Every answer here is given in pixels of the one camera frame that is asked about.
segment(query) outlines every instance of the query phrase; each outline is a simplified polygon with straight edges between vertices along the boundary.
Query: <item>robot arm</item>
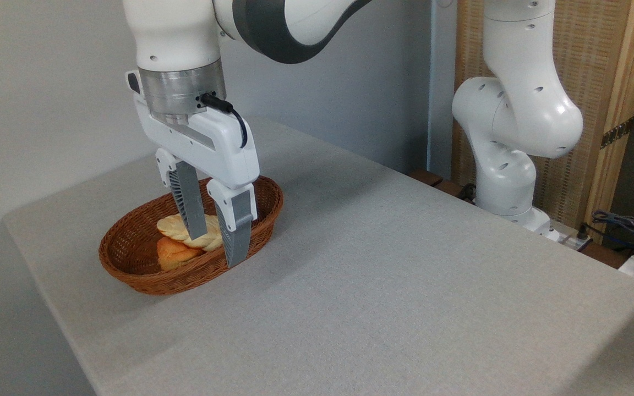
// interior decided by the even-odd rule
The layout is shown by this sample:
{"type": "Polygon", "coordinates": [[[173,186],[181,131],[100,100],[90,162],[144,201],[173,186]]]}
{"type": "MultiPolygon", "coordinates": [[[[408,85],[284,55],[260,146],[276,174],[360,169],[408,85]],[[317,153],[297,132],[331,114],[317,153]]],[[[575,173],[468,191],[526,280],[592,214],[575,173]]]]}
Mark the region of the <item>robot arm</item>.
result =
{"type": "Polygon", "coordinates": [[[551,239],[527,154],[566,155],[583,130],[554,68],[553,22],[554,0],[486,0],[483,54],[496,78],[466,80],[452,108],[475,157],[476,205],[551,239]]]}
{"type": "Polygon", "coordinates": [[[248,253],[259,176],[251,128],[224,101],[221,36],[282,63],[307,61],[370,0],[124,0],[138,70],[136,110],[191,238],[204,235],[196,169],[217,209],[229,266],[248,253]]]}

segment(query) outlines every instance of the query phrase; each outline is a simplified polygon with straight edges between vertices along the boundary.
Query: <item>metal hinge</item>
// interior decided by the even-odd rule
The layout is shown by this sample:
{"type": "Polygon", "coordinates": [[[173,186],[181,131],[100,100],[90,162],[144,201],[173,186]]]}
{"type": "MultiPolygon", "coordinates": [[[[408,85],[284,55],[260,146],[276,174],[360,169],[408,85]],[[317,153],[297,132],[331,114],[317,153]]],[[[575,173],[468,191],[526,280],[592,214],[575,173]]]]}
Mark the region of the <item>metal hinge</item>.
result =
{"type": "Polygon", "coordinates": [[[631,117],[626,122],[616,126],[616,128],[613,128],[609,132],[604,133],[603,140],[601,141],[601,148],[602,149],[606,148],[606,146],[611,145],[613,142],[615,142],[619,138],[622,138],[628,133],[630,133],[632,129],[633,120],[634,120],[634,117],[631,117]]]}

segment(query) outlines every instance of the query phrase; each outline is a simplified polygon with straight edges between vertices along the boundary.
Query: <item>gray tablecloth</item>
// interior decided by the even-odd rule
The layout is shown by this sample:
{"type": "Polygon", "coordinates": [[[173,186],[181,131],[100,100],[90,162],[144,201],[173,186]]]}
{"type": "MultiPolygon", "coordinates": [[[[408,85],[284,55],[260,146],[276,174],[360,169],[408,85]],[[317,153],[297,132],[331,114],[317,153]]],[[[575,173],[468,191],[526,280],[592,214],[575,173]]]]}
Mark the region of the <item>gray tablecloth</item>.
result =
{"type": "Polygon", "coordinates": [[[634,279],[340,148],[252,119],[274,238],[157,298],[99,241],[153,158],[5,223],[100,395],[634,394],[634,279]]]}

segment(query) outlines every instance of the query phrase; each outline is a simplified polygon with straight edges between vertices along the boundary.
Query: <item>brown wicker basket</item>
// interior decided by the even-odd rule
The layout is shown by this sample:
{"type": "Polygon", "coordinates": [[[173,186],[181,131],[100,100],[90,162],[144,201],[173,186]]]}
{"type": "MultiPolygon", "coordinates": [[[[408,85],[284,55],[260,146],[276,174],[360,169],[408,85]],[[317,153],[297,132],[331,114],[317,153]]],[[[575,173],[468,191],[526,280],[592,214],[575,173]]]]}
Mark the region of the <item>brown wicker basket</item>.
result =
{"type": "MultiPolygon", "coordinates": [[[[207,214],[216,214],[207,194],[209,179],[199,181],[207,214]]],[[[253,256],[271,239],[275,219],[282,208],[280,187],[264,176],[254,182],[259,218],[252,223],[249,255],[253,256]]],[[[99,260],[114,278],[148,295],[173,295],[203,285],[229,270],[221,247],[197,256],[171,271],[158,264],[156,243],[162,235],[156,229],[161,218],[178,213],[173,196],[163,195],[117,221],[99,244],[99,260]]]]}

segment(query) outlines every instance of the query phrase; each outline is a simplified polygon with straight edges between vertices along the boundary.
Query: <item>bread roll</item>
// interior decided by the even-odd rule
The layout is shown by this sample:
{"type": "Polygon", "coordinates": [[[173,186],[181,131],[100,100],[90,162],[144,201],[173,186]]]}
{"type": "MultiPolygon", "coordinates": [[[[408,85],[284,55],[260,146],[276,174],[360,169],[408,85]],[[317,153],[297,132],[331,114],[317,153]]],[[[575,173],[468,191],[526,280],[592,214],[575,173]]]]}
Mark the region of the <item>bread roll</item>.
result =
{"type": "Polygon", "coordinates": [[[192,249],[185,246],[183,243],[171,240],[167,236],[164,236],[158,241],[158,263],[163,268],[163,271],[169,271],[171,269],[178,268],[199,254],[202,253],[201,249],[192,249]]]}
{"type": "Polygon", "coordinates": [[[172,240],[180,241],[190,248],[201,248],[204,251],[213,251],[222,245],[219,218],[217,218],[217,216],[208,215],[204,215],[204,218],[207,223],[207,233],[194,240],[189,238],[189,233],[187,233],[187,229],[184,226],[183,218],[179,214],[161,218],[156,224],[156,227],[161,234],[172,240]]]}

